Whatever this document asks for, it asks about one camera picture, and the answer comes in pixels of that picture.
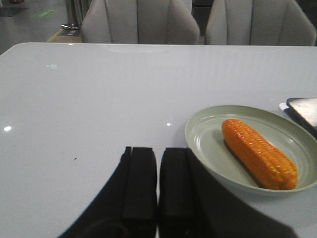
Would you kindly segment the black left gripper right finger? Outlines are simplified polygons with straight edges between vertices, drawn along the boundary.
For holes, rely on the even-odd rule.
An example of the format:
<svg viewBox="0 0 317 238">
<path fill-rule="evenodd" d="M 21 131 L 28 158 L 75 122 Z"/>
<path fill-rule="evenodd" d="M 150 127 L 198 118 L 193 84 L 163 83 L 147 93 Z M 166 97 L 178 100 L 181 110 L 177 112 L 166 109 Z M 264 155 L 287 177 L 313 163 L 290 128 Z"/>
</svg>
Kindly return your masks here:
<svg viewBox="0 0 317 238">
<path fill-rule="evenodd" d="M 161 238 L 295 238 L 290 227 L 234 196 L 189 148 L 166 148 L 159 176 Z"/>
</svg>

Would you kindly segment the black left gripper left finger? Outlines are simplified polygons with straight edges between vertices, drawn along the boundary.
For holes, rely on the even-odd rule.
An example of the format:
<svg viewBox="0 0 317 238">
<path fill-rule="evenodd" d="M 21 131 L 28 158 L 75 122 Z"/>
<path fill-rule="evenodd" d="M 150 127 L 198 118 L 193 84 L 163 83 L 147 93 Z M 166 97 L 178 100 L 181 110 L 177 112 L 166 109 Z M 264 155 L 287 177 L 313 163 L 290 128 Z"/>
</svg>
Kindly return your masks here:
<svg viewBox="0 0 317 238">
<path fill-rule="evenodd" d="M 154 238 L 157 163 L 152 148 L 126 147 L 113 174 L 62 238 Z"/>
</svg>

